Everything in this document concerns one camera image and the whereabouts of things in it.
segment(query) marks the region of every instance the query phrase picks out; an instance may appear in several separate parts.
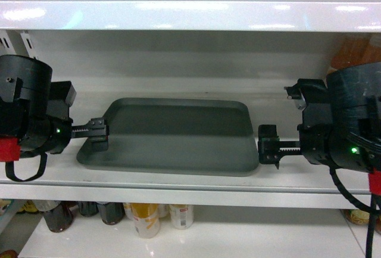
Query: bottle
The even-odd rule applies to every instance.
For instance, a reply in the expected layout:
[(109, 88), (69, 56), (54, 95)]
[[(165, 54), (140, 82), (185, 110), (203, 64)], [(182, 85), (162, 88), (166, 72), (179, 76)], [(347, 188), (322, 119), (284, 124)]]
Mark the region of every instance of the bottle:
[(164, 218), (169, 214), (168, 204), (159, 204), (159, 218)]
[(193, 205), (170, 204), (171, 223), (177, 229), (186, 229), (193, 224)]
[(360, 209), (346, 209), (344, 210), (345, 218), (356, 225), (366, 225), (369, 223), (369, 213)]
[(328, 73), (362, 64), (369, 39), (370, 37), (367, 33), (347, 34), (340, 50), (331, 61)]
[(126, 216), (128, 219), (133, 220), (133, 214), (131, 209), (131, 204), (129, 203), (123, 203), (124, 212), (126, 213)]
[(73, 214), (63, 201), (33, 200), (33, 202), (42, 213), (50, 231), (62, 232), (73, 222)]
[(374, 34), (369, 40), (367, 45), (362, 62), (365, 63), (378, 63), (381, 61), (381, 35)]
[(160, 230), (158, 204), (130, 203), (135, 230), (142, 238), (152, 238)]
[(79, 213), (84, 217), (90, 217), (98, 213), (98, 207), (94, 201), (78, 201)]
[(105, 224), (114, 225), (124, 217), (123, 203), (109, 203), (107, 201), (97, 201), (96, 203)]

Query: black cable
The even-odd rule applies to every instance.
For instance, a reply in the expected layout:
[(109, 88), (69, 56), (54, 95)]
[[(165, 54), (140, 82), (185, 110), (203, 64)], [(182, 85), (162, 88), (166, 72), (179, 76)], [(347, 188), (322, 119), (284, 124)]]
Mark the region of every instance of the black cable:
[(13, 161), (8, 161), (5, 163), (5, 174), (8, 179), (11, 179), (14, 182), (31, 182), (34, 181), (35, 179), (38, 179), (41, 177), (45, 171), (46, 168), (46, 161), (48, 159), (48, 155), (45, 153), (41, 154), (40, 158), (40, 166), (38, 167), (38, 171), (34, 176), (31, 176), (28, 179), (19, 179), (15, 173), (14, 173), (14, 162)]
[(367, 213), (370, 213), (370, 214), (373, 214), (373, 215), (381, 215), (381, 211), (380, 210), (377, 210), (377, 209), (372, 209), (371, 207), (367, 206), (366, 204), (362, 203), (360, 200), (358, 200), (357, 198), (355, 198), (346, 188), (345, 186), (342, 184), (342, 182), (340, 181), (337, 173), (336, 173), (336, 170), (333, 169), (333, 168), (330, 168), (329, 169), (329, 173), (332, 177), (332, 180), (333, 180), (333, 183), (336, 185), (336, 187), (338, 188), (339, 192), (351, 203), (353, 204), (356, 208), (364, 211), (364, 212), (367, 212)]
[[(377, 210), (376, 195), (375, 194), (371, 195), (370, 208), (373, 210)], [(374, 227), (376, 226), (377, 217), (378, 217), (378, 215), (369, 214), (367, 244), (366, 244), (366, 250), (365, 250), (365, 257), (366, 258), (371, 258), (371, 252), (372, 252), (372, 248), (373, 248)]]

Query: upper shelf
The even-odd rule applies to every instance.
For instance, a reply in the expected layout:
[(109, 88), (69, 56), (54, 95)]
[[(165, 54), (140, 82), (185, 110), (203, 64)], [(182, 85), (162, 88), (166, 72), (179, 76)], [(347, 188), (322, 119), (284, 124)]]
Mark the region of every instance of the upper shelf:
[(0, 29), (381, 32), (381, 0), (0, 0)]

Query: lower shelf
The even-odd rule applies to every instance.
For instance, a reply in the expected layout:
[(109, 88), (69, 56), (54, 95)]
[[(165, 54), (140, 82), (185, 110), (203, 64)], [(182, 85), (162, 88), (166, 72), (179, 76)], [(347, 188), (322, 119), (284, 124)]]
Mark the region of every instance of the lower shelf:
[[(376, 240), (374, 248), (377, 247), (381, 244)], [(195, 222), (189, 229), (174, 229), (166, 217), (161, 220), (160, 232), (149, 240), (139, 238), (133, 221), (127, 218), (108, 226), (99, 215), (90, 218), (77, 215), (70, 228), (60, 234), (51, 233), (42, 219), (19, 257), (272, 258), (279, 255), (284, 258), (364, 256), (338, 210), (195, 206)]]

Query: plastic bottle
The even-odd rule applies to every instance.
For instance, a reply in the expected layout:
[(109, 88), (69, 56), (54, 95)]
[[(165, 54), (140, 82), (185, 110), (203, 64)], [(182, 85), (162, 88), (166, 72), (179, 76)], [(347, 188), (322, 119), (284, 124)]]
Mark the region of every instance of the plastic bottle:
[(152, 238), (160, 230), (158, 204), (130, 203), (135, 230), (142, 238)]
[(124, 212), (126, 213), (127, 218), (133, 220), (131, 204), (123, 203), (123, 207), (124, 207)]
[(109, 203), (107, 201), (97, 201), (96, 203), (105, 224), (114, 225), (124, 217), (123, 203)]
[(52, 232), (62, 232), (73, 222), (73, 214), (62, 201), (33, 200), (36, 208), (42, 213), (46, 225)]
[(164, 218), (169, 214), (168, 204), (159, 204), (159, 217)]
[(94, 201), (78, 201), (79, 213), (84, 217), (90, 217), (98, 213), (98, 207)]
[(369, 39), (370, 35), (367, 33), (347, 34), (340, 50), (331, 61), (328, 73), (362, 64)]
[(170, 204), (171, 223), (177, 229), (186, 229), (193, 224), (193, 205)]

